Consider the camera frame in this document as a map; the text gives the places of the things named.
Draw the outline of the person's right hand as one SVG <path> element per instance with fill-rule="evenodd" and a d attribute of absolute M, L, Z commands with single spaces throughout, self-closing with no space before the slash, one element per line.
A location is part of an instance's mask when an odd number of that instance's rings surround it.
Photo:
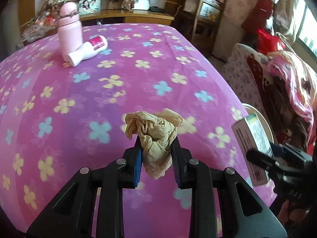
<path fill-rule="evenodd" d="M 299 208 L 297 204 L 286 199 L 277 215 L 277 219 L 286 230 L 295 229 L 303 222 L 310 209 L 311 207 Z"/>

